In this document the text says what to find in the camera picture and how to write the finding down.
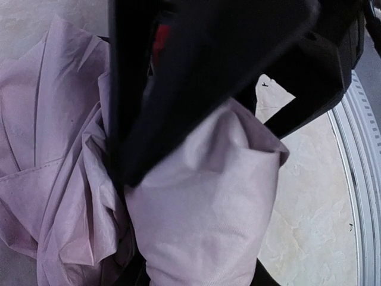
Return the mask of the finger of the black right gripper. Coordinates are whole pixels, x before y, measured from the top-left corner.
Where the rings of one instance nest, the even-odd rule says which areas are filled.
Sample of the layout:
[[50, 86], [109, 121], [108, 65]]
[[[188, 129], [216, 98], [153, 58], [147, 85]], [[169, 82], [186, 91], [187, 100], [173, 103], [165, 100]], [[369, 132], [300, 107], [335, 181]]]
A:
[[315, 20], [314, 1], [110, 1], [113, 181], [137, 185]]

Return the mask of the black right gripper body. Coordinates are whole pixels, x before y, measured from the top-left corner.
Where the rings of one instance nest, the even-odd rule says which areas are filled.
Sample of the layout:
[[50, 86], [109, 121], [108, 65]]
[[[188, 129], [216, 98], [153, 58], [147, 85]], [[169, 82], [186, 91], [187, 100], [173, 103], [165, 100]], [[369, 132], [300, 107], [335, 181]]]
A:
[[334, 107], [364, 39], [361, 1], [192, 1], [180, 6], [149, 96], [155, 138], [183, 139], [266, 74], [294, 96], [266, 126], [279, 138]]

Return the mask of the pink and black folding umbrella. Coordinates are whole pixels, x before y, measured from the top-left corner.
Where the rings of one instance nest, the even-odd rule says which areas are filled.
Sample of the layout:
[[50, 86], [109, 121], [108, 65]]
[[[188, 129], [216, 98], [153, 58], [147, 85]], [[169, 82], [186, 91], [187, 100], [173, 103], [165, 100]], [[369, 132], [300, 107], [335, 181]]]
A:
[[230, 99], [142, 182], [107, 170], [109, 46], [55, 18], [1, 64], [2, 285], [274, 285], [257, 256], [286, 147]]

